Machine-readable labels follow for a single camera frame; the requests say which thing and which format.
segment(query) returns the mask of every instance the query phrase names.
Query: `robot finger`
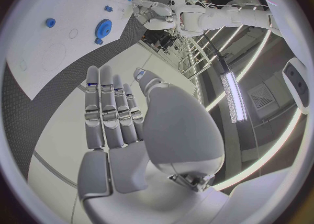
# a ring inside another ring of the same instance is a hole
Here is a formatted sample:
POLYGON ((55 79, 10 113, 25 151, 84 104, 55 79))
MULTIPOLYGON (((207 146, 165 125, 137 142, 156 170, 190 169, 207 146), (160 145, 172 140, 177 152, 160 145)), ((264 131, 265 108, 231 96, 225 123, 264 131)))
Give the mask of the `robot finger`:
POLYGON ((136 130, 136 133, 138 136, 138 140, 141 141, 141 140, 143 140, 144 117, 143 117, 143 114, 142 114, 140 108, 138 107, 138 105, 136 103, 136 100, 134 98, 134 95, 132 93, 130 85, 124 84, 123 87, 124 87, 124 90, 126 93, 129 109, 131 112, 131 116, 132 116, 135 130, 136 130))
POLYGON ((85 89, 85 130, 89 149, 98 149, 105 145, 99 109, 98 68, 90 66, 85 89))
POLYGON ((126 94, 119 75, 113 76, 118 119, 120 121, 123 140, 126 144, 136 142, 137 134, 129 110, 126 94))
POLYGON ((107 65, 100 68, 100 97, 108 147, 122 147, 123 137, 114 94, 113 71, 111 67, 107 65))

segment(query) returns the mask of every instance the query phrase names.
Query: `gray mat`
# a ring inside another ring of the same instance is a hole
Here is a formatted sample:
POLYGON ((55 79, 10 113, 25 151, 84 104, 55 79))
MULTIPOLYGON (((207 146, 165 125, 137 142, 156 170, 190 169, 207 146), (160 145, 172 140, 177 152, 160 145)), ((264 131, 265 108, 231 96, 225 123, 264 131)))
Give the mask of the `gray mat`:
MULTIPOLYGON (((151 1, 167 3, 169 0, 151 1)), ((25 95, 6 66, 2 90, 4 127, 13 156, 25 178, 28 177, 30 160, 43 129, 60 104, 85 80, 88 67, 102 66, 137 43, 144 32, 145 28, 132 16, 119 40, 102 46, 69 65, 33 101, 25 95)))

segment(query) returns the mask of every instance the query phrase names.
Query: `air vent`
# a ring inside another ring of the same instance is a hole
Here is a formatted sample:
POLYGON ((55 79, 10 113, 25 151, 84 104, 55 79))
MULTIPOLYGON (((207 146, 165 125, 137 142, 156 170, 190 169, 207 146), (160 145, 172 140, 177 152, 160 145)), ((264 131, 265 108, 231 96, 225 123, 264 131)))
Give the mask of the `air vent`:
POLYGON ((263 107, 275 102, 275 98, 266 85, 260 84, 248 91, 248 94, 256 108, 260 110, 263 107))

